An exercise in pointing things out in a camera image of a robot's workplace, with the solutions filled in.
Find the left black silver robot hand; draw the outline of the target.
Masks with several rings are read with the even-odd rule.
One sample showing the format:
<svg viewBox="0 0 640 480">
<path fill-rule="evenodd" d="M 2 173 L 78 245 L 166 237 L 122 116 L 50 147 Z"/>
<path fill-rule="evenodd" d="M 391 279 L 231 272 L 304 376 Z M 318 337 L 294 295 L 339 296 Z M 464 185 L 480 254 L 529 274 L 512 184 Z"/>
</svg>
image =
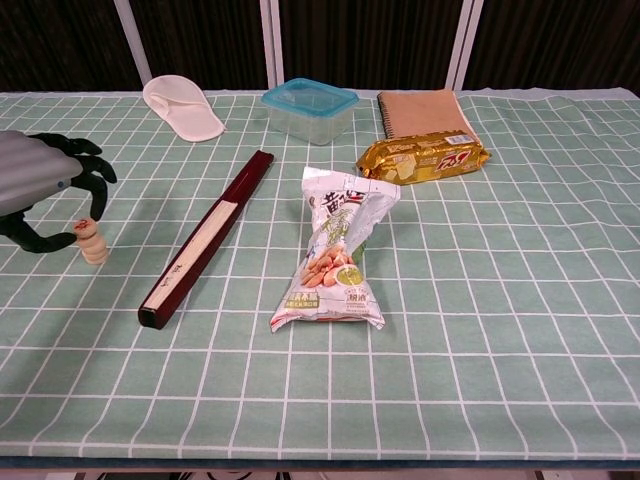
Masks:
<svg viewBox="0 0 640 480">
<path fill-rule="evenodd" d="M 73 233 L 39 235 L 24 219 L 36 203 L 69 187 L 91 193 L 90 217 L 98 221 L 106 208 L 108 184 L 117 182 L 102 149 L 84 138 L 57 133 L 1 133 L 1 234 L 27 252 L 62 250 L 76 241 Z"/>
</svg>

